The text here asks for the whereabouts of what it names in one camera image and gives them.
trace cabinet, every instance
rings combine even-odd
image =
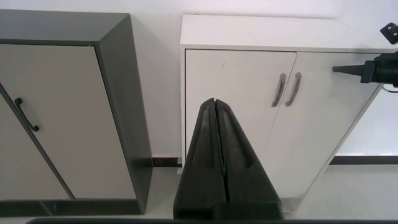
[[[334,65],[362,64],[378,54],[297,53],[261,162],[281,197],[303,197],[377,84],[333,73]],[[290,106],[286,105],[296,88]]]
[[[257,154],[267,142],[279,104],[272,106],[289,79],[296,53],[187,50],[187,142],[200,105],[209,98],[232,107]]]
[[[129,14],[0,15],[5,203],[46,199],[57,215],[144,213],[152,163]]]
[[[68,198],[3,97],[0,114],[0,198]]]
[[[184,16],[183,160],[201,103],[217,98],[234,111],[279,197],[304,197],[379,91],[331,71],[394,51],[373,33],[326,19]]]

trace metal handle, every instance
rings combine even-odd
[[[272,107],[276,107],[278,105],[279,100],[282,97],[282,93],[284,92],[285,82],[286,82],[286,75],[284,73],[282,73],[282,74],[280,74],[280,77],[279,77],[279,85],[278,85],[278,89],[276,90],[276,96],[274,98],[274,101],[271,104]]]
[[[31,128],[32,131],[37,132],[40,128],[35,125],[33,126],[30,121],[27,119],[24,111],[21,108],[21,104],[23,103],[23,100],[21,98],[16,98],[14,100],[15,105],[17,106],[18,112],[19,114],[22,116],[22,118],[24,119],[24,121],[27,123],[27,125]]]
[[[290,100],[286,101],[286,106],[290,106],[293,103],[294,99],[296,98],[297,92],[299,91],[300,83],[301,83],[301,73],[297,72],[296,73],[296,82],[294,84],[294,90],[293,90],[292,96],[290,97]]]

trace black baseboard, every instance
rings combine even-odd
[[[398,156],[335,156],[329,165],[394,165]]]
[[[141,212],[136,199],[0,201],[0,217],[54,215],[141,215]]]
[[[153,157],[152,164],[154,167],[182,167],[176,157]]]

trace cabinet door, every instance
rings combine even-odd
[[[135,198],[94,47],[0,45],[0,81],[76,198]]]
[[[287,83],[295,58],[293,52],[187,50],[187,150],[200,105],[209,98],[217,98],[230,105],[260,156],[278,110],[279,104],[275,107],[271,104],[277,94],[280,76],[284,73]]]
[[[280,197],[302,197],[348,128],[374,93],[376,84],[333,73],[335,65],[359,65],[377,54],[298,53],[261,159]],[[290,106],[302,74],[297,96]]]
[[[0,200],[69,198],[0,95]]]

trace dark gray frame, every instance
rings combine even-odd
[[[95,48],[113,119],[137,197],[136,200],[129,201],[135,201],[137,206],[124,203],[125,200],[118,201],[132,208],[130,214],[145,213],[152,177],[152,160],[130,15],[0,10],[0,44],[72,45]],[[0,92],[7,98],[4,88],[0,88]],[[65,191],[71,199],[74,199],[33,132],[16,111],[9,96],[6,101]]]
[[[398,156],[335,156],[329,165],[397,165]]]

